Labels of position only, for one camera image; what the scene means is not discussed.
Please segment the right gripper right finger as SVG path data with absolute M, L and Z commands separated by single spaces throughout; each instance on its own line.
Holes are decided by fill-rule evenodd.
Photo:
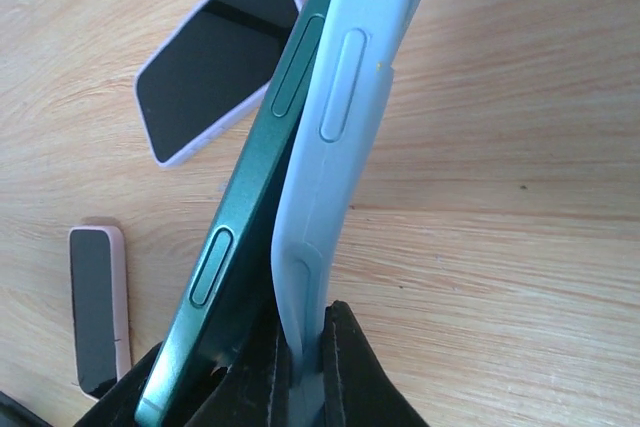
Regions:
M 325 311 L 321 336 L 326 426 L 425 426 L 386 375 L 349 304 Z

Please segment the teal phone black screen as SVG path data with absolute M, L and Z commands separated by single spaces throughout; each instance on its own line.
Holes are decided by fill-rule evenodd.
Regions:
M 266 299 L 270 247 L 330 0 L 305 0 L 259 105 L 134 418 L 164 426 L 181 394 L 236 360 Z

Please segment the light blue phone case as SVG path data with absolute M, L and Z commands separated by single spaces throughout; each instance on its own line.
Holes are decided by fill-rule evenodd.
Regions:
M 320 336 L 331 266 L 387 106 L 393 61 L 420 0 L 330 0 L 271 244 L 291 352 L 288 422 L 321 412 Z

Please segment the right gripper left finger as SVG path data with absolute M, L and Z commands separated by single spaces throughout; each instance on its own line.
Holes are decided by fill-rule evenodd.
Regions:
M 277 315 L 272 276 L 266 299 L 242 350 L 227 369 L 210 369 L 181 394 L 164 426 L 287 426 L 289 350 Z M 156 344 L 77 422 L 78 426 L 139 426 L 142 398 L 161 345 Z

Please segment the phone in pink case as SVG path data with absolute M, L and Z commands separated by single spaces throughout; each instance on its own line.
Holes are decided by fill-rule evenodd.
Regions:
M 132 365 L 124 236 L 116 226 L 76 226 L 68 248 L 77 383 L 99 400 Z

